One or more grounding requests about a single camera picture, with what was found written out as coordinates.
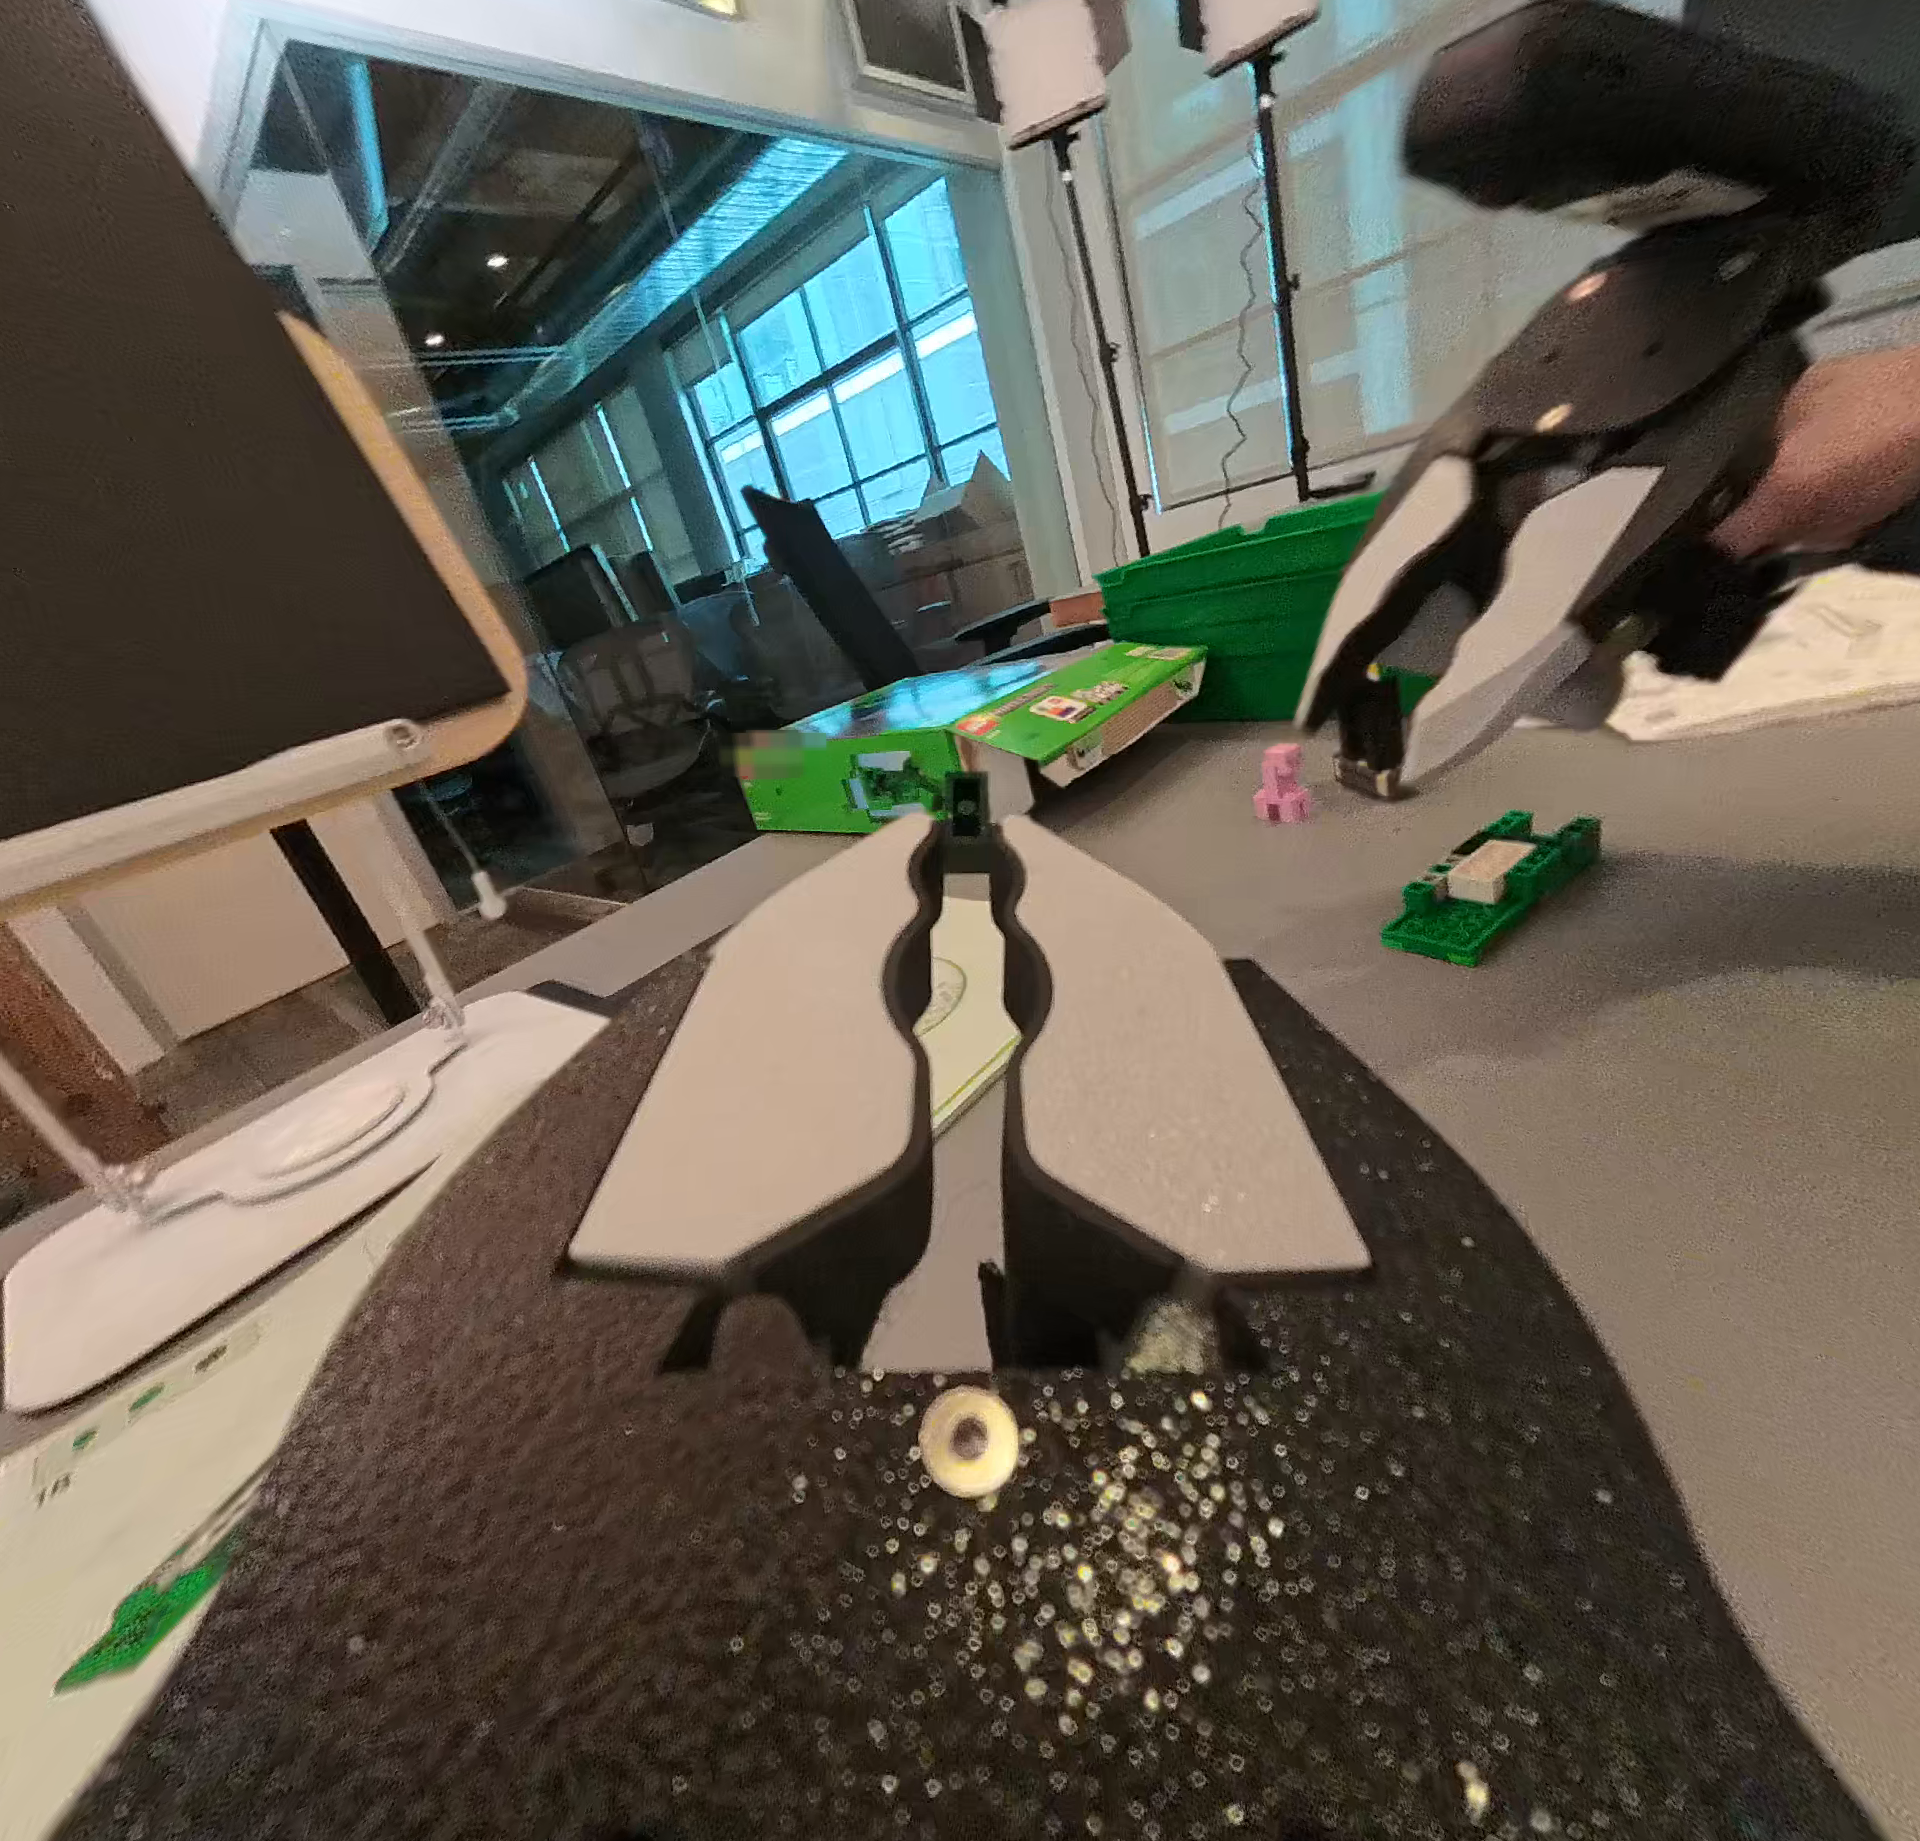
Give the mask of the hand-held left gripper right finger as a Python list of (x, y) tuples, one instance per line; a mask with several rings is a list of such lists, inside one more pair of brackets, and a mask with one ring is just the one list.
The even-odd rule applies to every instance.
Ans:
[(996, 1369), (1120, 1366), (1161, 1309), (1259, 1361), (1246, 1303), (1371, 1253), (1221, 961), (1177, 910), (1011, 819), (992, 907), (1020, 1031), (1002, 1116)]

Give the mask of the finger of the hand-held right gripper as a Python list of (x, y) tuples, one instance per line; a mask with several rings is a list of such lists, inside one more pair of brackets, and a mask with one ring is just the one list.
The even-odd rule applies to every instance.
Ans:
[(1616, 468), (1537, 505), (1511, 536), (1490, 607), (1406, 728), (1403, 781), (1456, 769), (1498, 739), (1592, 655), (1576, 607), (1596, 589), (1657, 468)]
[(1410, 462), (1388, 489), (1323, 622), (1299, 733), (1328, 725), (1367, 668), (1410, 645), (1434, 675), (1429, 739), (1497, 739), (1502, 701), (1487, 613), (1502, 586), (1502, 533), (1481, 505), (1477, 465), (1466, 456)]

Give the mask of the small black brick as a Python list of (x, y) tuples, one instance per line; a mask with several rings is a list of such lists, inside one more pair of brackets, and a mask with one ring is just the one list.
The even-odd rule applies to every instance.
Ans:
[(1403, 799), (1403, 692), (1395, 674), (1371, 664), (1341, 696), (1333, 779), (1341, 789), (1374, 799)]

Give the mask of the green brick assembly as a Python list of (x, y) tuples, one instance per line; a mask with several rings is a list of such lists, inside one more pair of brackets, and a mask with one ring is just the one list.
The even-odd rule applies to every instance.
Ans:
[(1525, 811), (1502, 814), (1403, 889), (1398, 913), (1382, 927), (1382, 946), (1477, 967), (1542, 904), (1568, 894), (1599, 854), (1596, 817), (1573, 817), (1542, 832)]

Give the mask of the person's right hand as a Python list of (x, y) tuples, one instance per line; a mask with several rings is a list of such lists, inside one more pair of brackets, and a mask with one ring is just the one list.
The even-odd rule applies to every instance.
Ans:
[(1917, 347), (1836, 354), (1792, 385), (1763, 478), (1711, 533), (1721, 557), (1842, 554), (1917, 509)]

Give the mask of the green plastic crate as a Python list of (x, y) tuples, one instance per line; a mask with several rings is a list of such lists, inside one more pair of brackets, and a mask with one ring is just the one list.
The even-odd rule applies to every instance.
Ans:
[(1111, 639), (1206, 652), (1191, 716), (1286, 725), (1378, 493), (1228, 526), (1097, 578)]

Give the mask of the white printed paper sheet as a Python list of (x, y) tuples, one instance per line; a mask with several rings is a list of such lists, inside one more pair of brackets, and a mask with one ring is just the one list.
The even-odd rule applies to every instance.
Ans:
[(1713, 681), (1628, 664), (1607, 728), (1672, 744), (1917, 704), (1917, 579), (1834, 567), (1767, 616)]

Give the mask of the green toy box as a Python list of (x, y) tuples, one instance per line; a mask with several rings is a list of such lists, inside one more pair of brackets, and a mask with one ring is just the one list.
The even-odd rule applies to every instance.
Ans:
[(1104, 641), (1017, 664), (909, 675), (799, 724), (746, 733), (735, 781), (762, 832), (870, 834), (949, 814), (978, 776), (992, 819), (1033, 814), (1177, 716), (1202, 689), (1202, 647)]

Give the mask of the black office chair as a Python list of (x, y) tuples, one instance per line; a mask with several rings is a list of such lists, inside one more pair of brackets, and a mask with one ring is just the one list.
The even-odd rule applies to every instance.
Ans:
[(953, 628), (958, 645), (981, 647), (988, 664), (1023, 664), (1111, 639), (1100, 599), (1025, 600)]

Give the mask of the grey mesh office chair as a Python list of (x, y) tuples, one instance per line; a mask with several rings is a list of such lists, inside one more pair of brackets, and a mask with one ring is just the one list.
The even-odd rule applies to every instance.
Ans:
[(603, 795), (632, 838), (711, 757), (691, 636), (675, 616), (604, 628), (557, 655), (557, 684)]

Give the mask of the pile of cardboard boxes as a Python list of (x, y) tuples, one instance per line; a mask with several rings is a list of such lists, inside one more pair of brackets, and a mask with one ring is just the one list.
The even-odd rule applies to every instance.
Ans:
[(962, 482), (841, 536), (839, 548), (887, 622), (917, 645), (1033, 600), (1013, 486), (988, 456), (971, 457)]

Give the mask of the black tilted panel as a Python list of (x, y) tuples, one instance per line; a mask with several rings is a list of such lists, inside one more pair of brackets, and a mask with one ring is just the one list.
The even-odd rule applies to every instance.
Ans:
[(815, 502), (790, 502), (757, 486), (746, 486), (741, 502), (755, 518), (769, 567), (799, 589), (865, 692), (924, 674), (913, 647), (887, 622)]

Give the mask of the white stand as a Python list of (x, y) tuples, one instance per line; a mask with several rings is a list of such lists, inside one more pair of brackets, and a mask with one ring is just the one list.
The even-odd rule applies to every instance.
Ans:
[[(508, 720), (508, 701), (357, 725), (123, 803), (7, 801), (4, 913), (467, 762), (494, 720)], [(398, 894), (393, 907), (428, 986), (421, 1026), (167, 1166), (106, 1161), (4, 1061), (4, 1098), (85, 1197), (4, 1275), (9, 1413), (106, 1391), (409, 1184), (454, 1168), (603, 1034), (604, 1017), (529, 990), (460, 1005), (423, 919)]]

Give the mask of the instruction booklet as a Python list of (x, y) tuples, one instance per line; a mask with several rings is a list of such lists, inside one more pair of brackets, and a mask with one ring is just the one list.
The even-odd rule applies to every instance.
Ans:
[(913, 1597), (927, 1391), (774, 1296), (566, 1245), (671, 963), (319, 1312), (4, 1530), (14, 1839), (1007, 1833), (971, 1630)]

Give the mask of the black panel with wooden rim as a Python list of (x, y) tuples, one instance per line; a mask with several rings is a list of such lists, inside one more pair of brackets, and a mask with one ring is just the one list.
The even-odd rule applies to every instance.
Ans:
[(515, 699), (85, 0), (4, 0), (4, 840)]

